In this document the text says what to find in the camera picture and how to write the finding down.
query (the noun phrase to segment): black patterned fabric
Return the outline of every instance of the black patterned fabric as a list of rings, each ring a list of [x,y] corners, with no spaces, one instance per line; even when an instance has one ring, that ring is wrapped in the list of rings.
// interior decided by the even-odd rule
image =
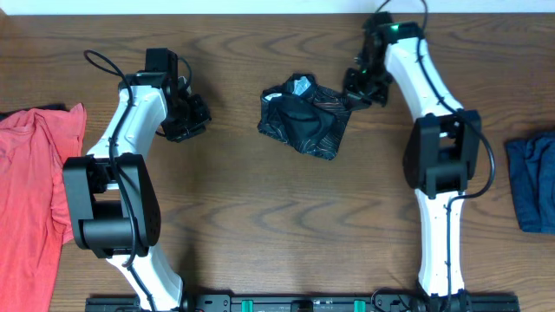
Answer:
[[[350,112],[337,91],[318,86],[313,75],[295,74],[260,96],[258,131],[300,153],[332,160],[337,156]]]

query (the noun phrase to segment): blue cloth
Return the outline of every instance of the blue cloth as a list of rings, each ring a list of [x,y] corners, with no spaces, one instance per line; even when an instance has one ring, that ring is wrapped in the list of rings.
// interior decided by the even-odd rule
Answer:
[[[555,234],[555,132],[506,145],[520,229]]]

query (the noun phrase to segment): wooden table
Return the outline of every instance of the wooden table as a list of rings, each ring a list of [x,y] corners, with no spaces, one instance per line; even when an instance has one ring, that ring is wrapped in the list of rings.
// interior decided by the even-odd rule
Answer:
[[[367,17],[3,17],[0,110],[83,102],[86,152],[114,113],[118,79],[90,66],[82,51],[101,51],[133,73],[144,66],[146,48],[168,47],[192,64],[193,89],[213,117],[192,140],[154,139],[147,160],[162,210],[160,243],[187,287],[237,294],[412,289],[420,218],[402,172],[412,122],[398,87],[385,108],[352,115],[333,161],[301,155],[256,129],[261,91],[293,72],[341,89]],[[436,67],[466,108],[480,110],[499,167],[493,189],[465,204],[466,285],[514,291],[524,311],[555,307],[555,237],[519,230],[504,143],[555,121],[554,25],[554,15],[429,18]],[[486,180],[483,148],[479,157],[470,191]],[[106,261],[63,246],[53,311],[83,310],[93,294],[131,292]]]

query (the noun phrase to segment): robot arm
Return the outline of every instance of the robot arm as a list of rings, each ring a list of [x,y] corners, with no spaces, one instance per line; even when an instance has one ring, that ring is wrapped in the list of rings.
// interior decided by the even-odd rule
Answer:
[[[454,201],[451,211],[446,208],[450,199],[464,194],[467,181],[474,174],[479,138],[469,125],[440,105],[418,62],[417,47],[421,50],[422,66],[445,103],[477,129],[480,129],[480,117],[475,111],[463,111],[462,105],[449,93],[416,23],[393,23],[389,13],[383,12],[374,14],[364,28],[366,40],[357,58],[361,70],[350,69],[344,82],[349,108],[366,108],[372,101],[385,105],[389,83],[395,80],[399,85],[415,123],[403,168],[408,184],[415,189],[421,214],[419,284],[430,298],[459,294],[465,288],[460,271],[463,201]],[[449,139],[453,142],[442,144],[442,140]]]
[[[148,49],[145,70],[126,75],[134,95],[127,115],[129,92],[120,84],[120,103],[106,132],[87,156],[68,159],[63,169],[75,241],[118,268],[144,310],[151,305],[159,311],[179,308],[183,293],[181,278],[157,244],[160,208],[145,166],[148,150],[160,125],[168,140],[179,142],[203,133],[210,120],[202,99],[190,96],[187,80],[177,77],[177,62],[177,55],[167,49]],[[122,266],[129,258],[133,233],[125,201],[95,200],[96,193],[120,188],[108,161],[109,139],[120,121],[114,156],[138,229],[132,270]]]

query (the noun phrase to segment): red shirt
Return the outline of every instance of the red shirt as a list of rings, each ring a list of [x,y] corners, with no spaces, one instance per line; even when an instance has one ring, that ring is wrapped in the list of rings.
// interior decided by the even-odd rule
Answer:
[[[81,154],[87,113],[30,109],[0,121],[0,309],[48,311],[73,238],[63,163]]]

